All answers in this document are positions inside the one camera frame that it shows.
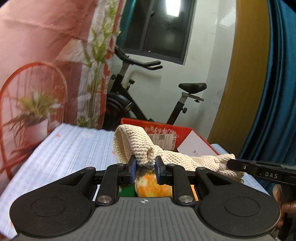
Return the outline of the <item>person right hand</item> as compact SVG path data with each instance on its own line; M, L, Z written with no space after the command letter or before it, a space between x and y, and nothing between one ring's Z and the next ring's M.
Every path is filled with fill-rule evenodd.
M281 197L281 186L276 184L273 188L273 197L275 198L276 202L281 208L281 216L280 220L277 223L277 227L280 228L282 227L284 220L283 216L284 214L295 214L296 212L296 207L295 207L295 201L293 202L283 202L282 197Z

